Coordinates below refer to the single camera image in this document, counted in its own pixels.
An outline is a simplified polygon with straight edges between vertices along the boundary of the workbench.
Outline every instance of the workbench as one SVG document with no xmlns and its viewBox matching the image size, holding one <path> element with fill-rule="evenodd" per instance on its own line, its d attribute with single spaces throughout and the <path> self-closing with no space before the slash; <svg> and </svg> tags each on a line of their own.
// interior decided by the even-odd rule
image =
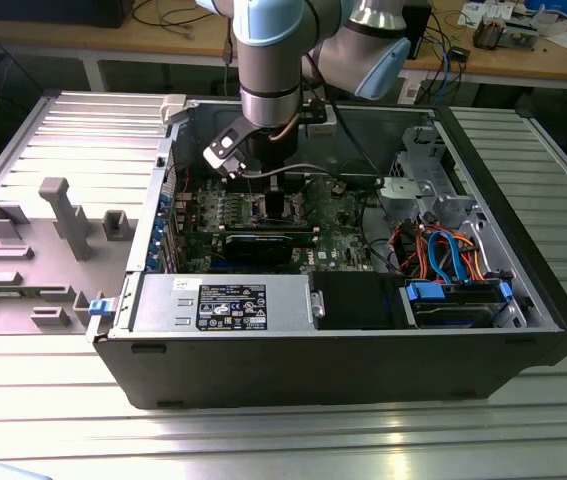
<svg viewBox="0 0 567 480">
<path fill-rule="evenodd" d="M 541 38 L 534 51 L 475 49 L 469 28 L 458 28 L 456 21 L 464 2 L 434 0 L 436 14 L 452 42 L 471 51 L 463 82 L 567 89 L 567 49 Z M 167 11 L 191 5 L 184 0 L 162 0 Z M 139 15 L 156 21 L 153 8 Z M 183 19 L 198 16 L 186 12 Z M 132 18 L 119 29 L 87 26 L 0 22 L 0 42 L 12 53 L 35 56 L 77 58 L 83 62 L 93 91 L 106 91 L 107 82 L 100 62 L 108 60 L 162 64 L 222 66 L 226 22 L 211 16 L 193 24 L 195 40 L 187 40 L 162 28 L 142 25 Z M 424 45 L 416 60 L 406 62 L 399 103 L 414 103 L 423 81 L 432 78 L 440 66 L 431 45 Z M 453 65 L 452 71 L 458 70 Z"/>
<path fill-rule="evenodd" d="M 0 203 L 53 218 L 37 190 L 63 175 L 88 219 L 108 202 L 138 219 L 162 100 L 41 99 L 0 156 Z M 452 111 L 567 292 L 567 157 L 513 111 Z M 0 462 L 54 480 L 567 478 L 567 358 L 488 400 L 143 411 L 85 335 L 0 335 Z"/>
</svg>

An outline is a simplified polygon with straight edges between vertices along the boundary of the black computer case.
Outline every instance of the black computer case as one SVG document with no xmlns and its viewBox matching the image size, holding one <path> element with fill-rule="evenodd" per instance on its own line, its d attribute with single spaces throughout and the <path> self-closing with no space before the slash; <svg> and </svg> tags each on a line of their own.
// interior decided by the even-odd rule
<svg viewBox="0 0 567 480">
<path fill-rule="evenodd" d="M 0 20 L 119 28 L 134 0 L 0 0 Z"/>
</svg>

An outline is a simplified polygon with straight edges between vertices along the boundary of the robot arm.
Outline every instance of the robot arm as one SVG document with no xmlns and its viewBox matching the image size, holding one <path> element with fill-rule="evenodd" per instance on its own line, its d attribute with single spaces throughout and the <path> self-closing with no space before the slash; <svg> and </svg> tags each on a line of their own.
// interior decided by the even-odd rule
<svg viewBox="0 0 567 480">
<path fill-rule="evenodd" d="M 221 132 L 205 150 L 208 163 L 223 175 L 245 168 L 236 148 L 246 139 L 250 150 L 270 158 L 270 140 L 300 112 L 301 75 L 314 78 L 310 53 L 332 85 L 368 99 L 392 86 L 407 58 L 403 38 L 404 0 L 197 0 L 210 11 L 232 17 L 243 117 Z M 276 145 L 289 157 L 296 139 Z"/>
</svg>

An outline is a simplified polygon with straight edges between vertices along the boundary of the computer tower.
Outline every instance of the computer tower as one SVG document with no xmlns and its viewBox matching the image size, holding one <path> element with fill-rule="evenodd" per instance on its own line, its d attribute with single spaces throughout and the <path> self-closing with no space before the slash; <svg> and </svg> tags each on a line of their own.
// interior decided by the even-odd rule
<svg viewBox="0 0 567 480">
<path fill-rule="evenodd" d="M 405 36 L 412 43 L 408 56 L 410 60 L 414 60 L 419 54 L 431 13 L 432 5 L 428 0 L 406 0 L 405 2 L 403 7 L 403 18 L 407 24 Z"/>
<path fill-rule="evenodd" d="M 119 28 L 134 0 L 0 0 L 0 20 Z"/>
</svg>

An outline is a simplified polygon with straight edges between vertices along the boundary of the blue cable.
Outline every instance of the blue cable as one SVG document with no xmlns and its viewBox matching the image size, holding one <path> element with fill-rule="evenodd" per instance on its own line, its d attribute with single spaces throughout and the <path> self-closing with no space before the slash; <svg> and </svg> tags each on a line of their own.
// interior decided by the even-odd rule
<svg viewBox="0 0 567 480">
<path fill-rule="evenodd" d="M 443 56 L 443 64 L 445 66 L 445 75 L 443 76 L 443 85 L 441 85 L 441 88 L 439 89 L 439 93 L 437 93 L 436 98 L 434 99 L 434 103 L 441 103 L 443 101 L 443 95 L 444 95 L 444 90 L 445 87 L 447 86 L 447 80 L 448 77 L 450 75 L 450 59 L 447 56 L 447 52 L 445 51 L 445 47 L 441 44 L 441 42 L 438 42 L 434 39 L 429 39 L 428 41 L 431 42 L 433 45 L 436 45 L 439 50 L 441 51 L 441 55 Z"/>
<path fill-rule="evenodd" d="M 454 272 L 456 273 L 457 278 L 462 282 L 466 281 L 467 272 L 465 271 L 465 268 L 463 268 L 463 264 L 461 263 L 461 253 L 459 252 L 459 246 L 456 244 L 454 237 L 450 235 L 448 232 L 441 232 L 441 231 L 434 232 L 432 235 L 430 235 L 430 239 L 427 242 L 427 256 L 428 256 L 428 260 L 430 261 L 430 266 L 432 267 L 432 270 L 434 270 L 445 281 L 445 283 L 447 284 L 452 283 L 450 277 L 448 277 L 447 274 L 443 270 L 441 270 L 439 266 L 436 264 L 434 245 L 439 235 L 443 235 L 450 244 L 452 264 L 454 265 Z"/>
</svg>

